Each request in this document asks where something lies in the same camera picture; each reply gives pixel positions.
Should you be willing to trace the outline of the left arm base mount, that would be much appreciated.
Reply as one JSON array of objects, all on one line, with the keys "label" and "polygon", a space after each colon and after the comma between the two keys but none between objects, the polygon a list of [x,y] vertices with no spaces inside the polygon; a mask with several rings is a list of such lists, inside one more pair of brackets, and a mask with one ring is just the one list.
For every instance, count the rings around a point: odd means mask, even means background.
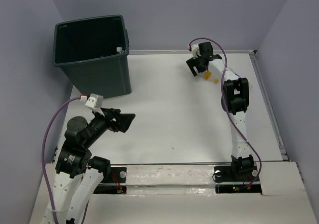
[{"label": "left arm base mount", "polygon": [[127,185],[127,166],[111,166],[111,173],[107,178],[104,178],[95,188],[96,195],[121,195],[126,194]]}]

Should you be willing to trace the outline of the small bottle yellow cap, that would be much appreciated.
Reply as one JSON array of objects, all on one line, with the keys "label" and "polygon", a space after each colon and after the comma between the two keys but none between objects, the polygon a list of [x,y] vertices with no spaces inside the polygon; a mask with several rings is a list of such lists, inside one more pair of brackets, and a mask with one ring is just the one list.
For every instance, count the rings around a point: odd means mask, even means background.
[{"label": "small bottle yellow cap", "polygon": [[203,77],[205,80],[212,81],[215,84],[218,84],[220,82],[220,80],[209,70],[206,70]]}]

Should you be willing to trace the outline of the white foam strip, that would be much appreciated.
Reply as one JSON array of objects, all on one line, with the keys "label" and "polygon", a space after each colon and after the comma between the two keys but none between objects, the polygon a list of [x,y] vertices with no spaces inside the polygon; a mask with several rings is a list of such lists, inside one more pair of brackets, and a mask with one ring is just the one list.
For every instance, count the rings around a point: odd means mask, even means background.
[{"label": "white foam strip", "polygon": [[127,195],[213,195],[212,165],[129,165]]}]

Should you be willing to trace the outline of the dark green plastic bin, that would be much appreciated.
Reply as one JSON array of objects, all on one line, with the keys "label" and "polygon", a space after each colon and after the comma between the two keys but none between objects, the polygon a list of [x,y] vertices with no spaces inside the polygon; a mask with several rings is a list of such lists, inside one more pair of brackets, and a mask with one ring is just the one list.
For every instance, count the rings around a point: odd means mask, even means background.
[{"label": "dark green plastic bin", "polygon": [[[117,53],[117,47],[123,52]],[[53,65],[81,93],[112,98],[132,91],[128,65],[130,44],[122,15],[58,23],[54,30]]]}]

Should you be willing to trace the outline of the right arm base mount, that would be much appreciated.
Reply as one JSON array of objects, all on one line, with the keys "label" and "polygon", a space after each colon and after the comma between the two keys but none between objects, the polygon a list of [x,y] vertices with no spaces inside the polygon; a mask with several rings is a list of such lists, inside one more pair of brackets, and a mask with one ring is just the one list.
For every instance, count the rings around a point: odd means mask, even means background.
[{"label": "right arm base mount", "polygon": [[230,166],[215,166],[212,174],[212,180],[215,182],[216,194],[235,194],[235,193],[262,193],[260,179],[255,179],[258,170],[255,167],[253,171],[235,177],[231,174]]}]

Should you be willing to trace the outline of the clear bottle blue label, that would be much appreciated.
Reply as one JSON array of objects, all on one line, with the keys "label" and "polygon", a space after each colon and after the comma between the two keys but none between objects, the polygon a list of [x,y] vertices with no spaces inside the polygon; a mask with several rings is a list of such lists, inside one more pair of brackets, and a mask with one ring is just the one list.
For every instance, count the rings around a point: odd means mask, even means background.
[{"label": "clear bottle blue label", "polygon": [[[235,73],[235,75],[237,76],[238,79],[244,79],[244,78],[246,78],[246,77],[241,77],[241,76],[238,75],[237,73]],[[248,82],[248,88],[249,88],[249,90],[252,90],[252,89],[253,89],[252,83]]]}]

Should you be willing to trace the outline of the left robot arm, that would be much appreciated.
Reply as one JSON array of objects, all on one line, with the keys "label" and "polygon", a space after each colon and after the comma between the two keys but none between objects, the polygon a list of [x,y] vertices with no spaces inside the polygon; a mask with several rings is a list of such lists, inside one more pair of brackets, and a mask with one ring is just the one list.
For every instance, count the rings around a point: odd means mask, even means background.
[{"label": "left robot arm", "polygon": [[94,190],[111,174],[110,160],[92,156],[89,148],[108,130],[125,133],[136,117],[134,113],[106,108],[93,115],[91,121],[75,116],[67,123],[43,224],[80,223]]}]

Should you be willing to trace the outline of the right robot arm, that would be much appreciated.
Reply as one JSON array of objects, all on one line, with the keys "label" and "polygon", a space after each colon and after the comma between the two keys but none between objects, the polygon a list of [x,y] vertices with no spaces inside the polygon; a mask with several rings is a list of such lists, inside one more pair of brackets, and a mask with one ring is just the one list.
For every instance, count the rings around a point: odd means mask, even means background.
[{"label": "right robot arm", "polygon": [[253,172],[257,170],[253,150],[246,137],[246,112],[250,103],[249,81],[228,68],[226,56],[214,54],[213,41],[203,43],[190,42],[188,49],[192,57],[186,61],[193,76],[204,73],[209,79],[213,77],[221,86],[221,106],[226,112],[231,128],[232,154],[229,166],[214,168],[213,180],[223,182],[252,181]]}]

